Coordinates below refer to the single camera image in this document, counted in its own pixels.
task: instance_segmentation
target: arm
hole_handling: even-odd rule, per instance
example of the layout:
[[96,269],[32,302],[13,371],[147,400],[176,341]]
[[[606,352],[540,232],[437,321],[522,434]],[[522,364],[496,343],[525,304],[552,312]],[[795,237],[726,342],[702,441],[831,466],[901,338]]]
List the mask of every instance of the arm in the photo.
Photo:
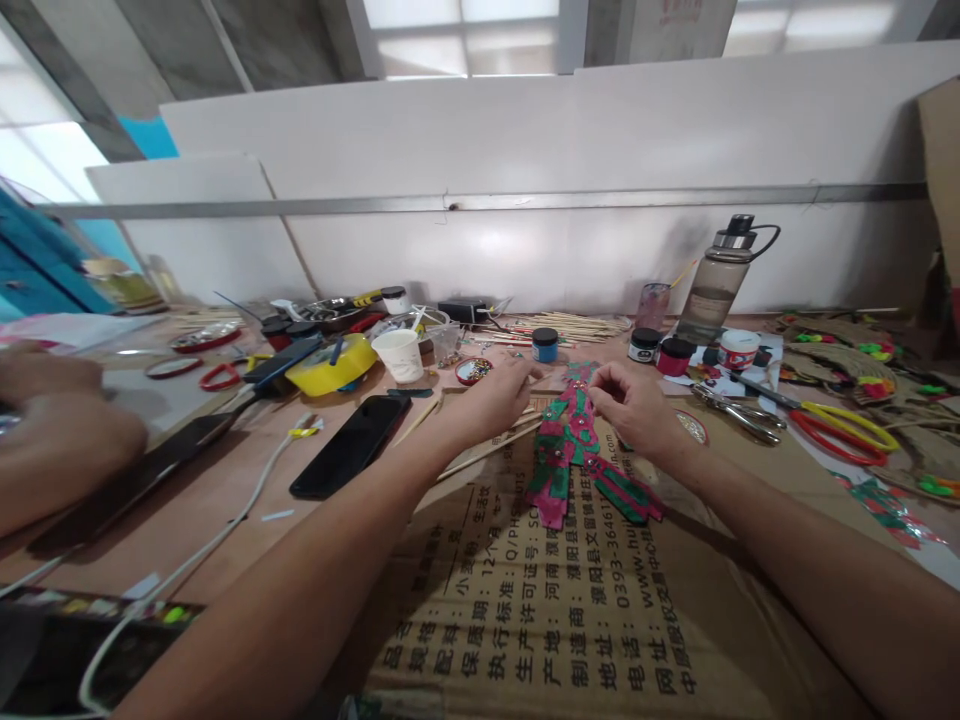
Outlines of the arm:
[[112,717],[284,718],[330,670],[413,511],[464,449],[527,406],[508,362],[389,448],[247,570]]
[[107,403],[100,366],[33,345],[0,353],[0,401],[20,423],[0,437],[0,537],[95,490],[143,449],[146,428]]
[[611,365],[593,385],[598,412],[713,509],[884,716],[956,715],[960,594],[701,446],[652,372]]

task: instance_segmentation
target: cardboard box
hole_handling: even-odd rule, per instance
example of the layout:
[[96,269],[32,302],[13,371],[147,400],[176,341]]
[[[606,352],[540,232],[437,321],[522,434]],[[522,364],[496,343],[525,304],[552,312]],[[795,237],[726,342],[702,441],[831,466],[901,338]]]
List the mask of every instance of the cardboard box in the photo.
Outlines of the cardboard box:
[[[956,348],[956,329],[960,328],[960,143],[957,128],[960,127],[960,78],[954,78],[925,92],[919,98],[920,125],[923,129],[924,160],[927,170],[927,187],[940,227],[940,243],[949,283],[950,307],[953,328],[946,332],[933,350],[935,357],[943,357]],[[918,325],[924,326],[925,318],[936,317],[936,302],[942,273],[931,270],[922,314]]]
[[[759,446],[673,402],[720,453],[902,552],[789,435]],[[574,468],[565,527],[545,530],[522,499],[535,435],[521,438],[427,498],[328,689],[418,718],[872,717],[710,510],[597,433],[669,506],[662,523],[629,525]]]

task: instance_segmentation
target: white cup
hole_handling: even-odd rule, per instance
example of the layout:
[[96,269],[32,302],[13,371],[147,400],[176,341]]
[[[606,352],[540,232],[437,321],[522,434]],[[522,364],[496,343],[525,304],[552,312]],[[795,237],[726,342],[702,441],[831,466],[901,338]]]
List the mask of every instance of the white cup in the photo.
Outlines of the white cup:
[[375,338],[370,345],[398,383],[410,383],[423,377],[420,338],[413,330],[392,330]]

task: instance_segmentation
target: yellow-handled scissors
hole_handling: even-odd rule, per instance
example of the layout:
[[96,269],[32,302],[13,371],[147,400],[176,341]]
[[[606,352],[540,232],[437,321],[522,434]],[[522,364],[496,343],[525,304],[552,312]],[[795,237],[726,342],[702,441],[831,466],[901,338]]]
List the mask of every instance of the yellow-handled scissors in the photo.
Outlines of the yellow-handled scissors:
[[[890,433],[857,413],[819,403],[800,402],[788,398],[770,388],[765,388],[738,373],[730,373],[734,380],[753,388],[764,397],[773,400],[789,411],[787,416],[812,440],[836,453],[844,460],[857,465],[886,465],[887,454],[900,449],[900,443]],[[852,448],[862,450],[856,454],[835,445],[824,435],[829,435]]]

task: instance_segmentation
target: metal pliers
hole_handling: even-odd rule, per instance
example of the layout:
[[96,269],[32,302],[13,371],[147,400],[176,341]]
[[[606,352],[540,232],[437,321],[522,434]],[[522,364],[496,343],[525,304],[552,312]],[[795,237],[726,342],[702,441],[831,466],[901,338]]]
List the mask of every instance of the metal pliers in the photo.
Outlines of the metal pliers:
[[772,429],[784,430],[787,423],[776,415],[728,400],[723,395],[715,393],[703,385],[694,385],[693,394],[702,400],[707,407],[725,412],[743,425],[758,440],[768,445],[780,444],[780,436]]

